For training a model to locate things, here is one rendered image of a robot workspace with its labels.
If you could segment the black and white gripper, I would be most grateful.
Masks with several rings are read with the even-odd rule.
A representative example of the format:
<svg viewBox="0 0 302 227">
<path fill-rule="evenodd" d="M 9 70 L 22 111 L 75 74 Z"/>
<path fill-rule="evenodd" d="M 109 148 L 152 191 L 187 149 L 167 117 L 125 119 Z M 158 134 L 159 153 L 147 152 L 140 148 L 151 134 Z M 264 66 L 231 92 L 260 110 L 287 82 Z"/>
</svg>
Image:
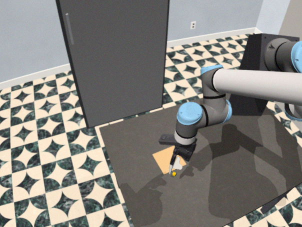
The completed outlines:
<svg viewBox="0 0 302 227">
<path fill-rule="evenodd" d="M 173 154 L 172 154 L 172 157 L 170 160 L 170 164 L 169 164 L 169 174 L 171 174 L 172 169 L 181 170 L 183 168 L 183 166 L 180 164 L 181 159 L 178 156 L 181 156 L 182 158 L 184 158 L 185 161 L 188 161 L 188 162 L 190 161 L 190 157 L 192 156 L 193 149 L 197 145 L 196 142 L 197 142 L 197 138 L 195 138 L 195 141 L 193 143 L 188 144 L 188 145 L 180 144 L 179 142 L 178 143 L 182 146 L 175 145 L 175 147 L 173 149 Z"/>
</svg>

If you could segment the peach flat mat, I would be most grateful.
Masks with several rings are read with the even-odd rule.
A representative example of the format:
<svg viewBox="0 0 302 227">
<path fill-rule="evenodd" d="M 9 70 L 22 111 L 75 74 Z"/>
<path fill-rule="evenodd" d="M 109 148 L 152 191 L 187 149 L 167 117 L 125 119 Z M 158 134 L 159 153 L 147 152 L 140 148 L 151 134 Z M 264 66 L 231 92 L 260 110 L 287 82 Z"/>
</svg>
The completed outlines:
<svg viewBox="0 0 302 227">
<path fill-rule="evenodd" d="M 167 149 L 164 149 L 162 151 L 159 151 L 159 152 L 153 154 L 153 157 L 156 160 L 156 162 L 157 162 L 158 166 L 160 167 L 161 171 L 163 172 L 163 174 L 169 173 L 169 165 L 170 165 L 171 157 L 173 155 L 174 148 L 175 148 L 175 146 L 172 146 L 172 147 L 169 147 Z M 183 158 L 179 155 L 176 155 L 176 156 L 180 158 L 179 163 L 182 166 L 185 166 L 186 163 L 183 160 Z"/>
</svg>

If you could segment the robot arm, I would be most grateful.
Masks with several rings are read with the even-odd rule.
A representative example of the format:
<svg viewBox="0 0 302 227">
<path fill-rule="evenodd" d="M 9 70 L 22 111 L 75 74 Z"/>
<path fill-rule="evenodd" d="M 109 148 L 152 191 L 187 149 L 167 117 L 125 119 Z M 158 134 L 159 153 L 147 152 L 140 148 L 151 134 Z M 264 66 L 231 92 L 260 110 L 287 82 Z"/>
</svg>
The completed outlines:
<svg viewBox="0 0 302 227">
<path fill-rule="evenodd" d="M 162 134 L 158 142 L 190 145 L 198 129 L 229 121 L 232 107 L 226 93 L 284 103 L 286 117 L 302 122 L 302 41 L 273 39 L 264 49 L 263 61 L 268 71 L 225 69 L 222 64 L 202 67 L 204 104 L 182 104 L 174 134 Z"/>
</svg>

